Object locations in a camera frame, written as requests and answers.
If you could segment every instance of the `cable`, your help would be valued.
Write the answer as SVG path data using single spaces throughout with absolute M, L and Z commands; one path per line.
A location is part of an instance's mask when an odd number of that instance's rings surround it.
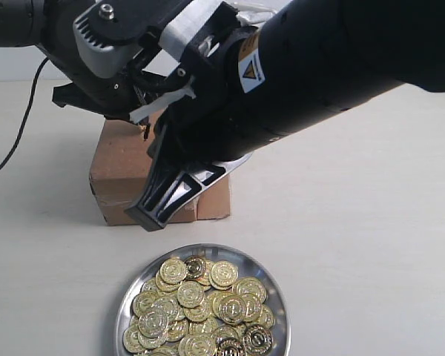
M 10 152 L 8 152 L 8 155 L 0 163 L 0 171 L 8 163 L 10 158 L 12 158 L 12 155 L 15 153 L 18 144 L 20 143 L 20 139 L 22 139 L 24 126 L 27 123 L 28 115 L 30 115 L 31 107 L 33 106 L 33 100 L 35 98 L 35 91 L 36 91 L 36 85 L 38 84 L 39 74 L 42 72 L 43 67 L 46 65 L 48 60 L 49 60 L 48 58 L 44 59 L 43 62 L 38 66 L 38 69 L 36 70 L 35 77 L 33 78 L 33 84 L 31 85 L 31 92 L 30 92 L 30 98 L 28 99 L 27 110 L 24 112 L 22 124 L 20 125 L 20 129 L 18 130 L 18 135 L 16 136 L 15 143 L 13 143 L 13 146 Z

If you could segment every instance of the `pile of gold coins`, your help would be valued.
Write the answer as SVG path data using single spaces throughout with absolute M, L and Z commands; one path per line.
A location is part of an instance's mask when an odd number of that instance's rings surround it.
M 133 299 L 124 347 L 143 356 L 265 356 L 275 319 L 255 277 L 228 261 L 166 260 Z

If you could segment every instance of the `table surface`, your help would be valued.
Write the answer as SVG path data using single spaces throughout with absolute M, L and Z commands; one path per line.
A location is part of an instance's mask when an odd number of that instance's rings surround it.
M 60 84 L 39 83 L 0 173 L 0 355 L 113 356 L 129 282 L 204 242 L 277 279 L 291 355 L 445 355 L 445 94 L 404 86 L 259 150 L 230 218 L 149 234 L 105 226 L 88 184 L 103 120 L 54 106 Z M 29 87 L 0 83 L 0 161 Z

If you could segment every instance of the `white wall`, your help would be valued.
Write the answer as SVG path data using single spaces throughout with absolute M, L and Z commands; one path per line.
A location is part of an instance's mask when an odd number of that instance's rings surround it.
M 280 9 L 288 0 L 259 0 L 259 3 Z M 44 55 L 34 47 L 0 48 L 0 81 L 32 79 Z M 166 73 L 174 66 L 174 61 L 165 54 L 159 56 L 149 70 Z M 43 70 L 44 79 L 62 79 L 65 76 L 48 63 Z

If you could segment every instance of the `round silver tray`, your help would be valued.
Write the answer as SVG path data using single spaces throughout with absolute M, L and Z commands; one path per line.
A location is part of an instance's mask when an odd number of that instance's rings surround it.
M 284 356 L 289 354 L 290 348 L 290 324 L 286 312 L 285 302 L 282 292 L 275 283 L 272 276 L 253 258 L 241 251 L 223 245 L 197 244 L 177 248 L 167 254 L 158 257 L 155 261 L 144 268 L 142 273 L 131 284 L 125 293 L 122 304 L 119 307 L 115 327 L 114 349 L 117 356 L 130 356 L 123 345 L 122 338 L 124 331 L 128 328 L 131 320 L 132 300 L 140 293 L 143 283 L 155 277 L 156 272 L 162 263 L 170 257 L 179 257 L 184 260 L 191 255 L 204 256 L 210 260 L 226 260 L 235 264 L 239 268 L 239 278 L 256 277 L 267 289 L 267 306 L 274 312 L 275 325 L 271 329 L 274 335 L 274 348 L 270 356 Z

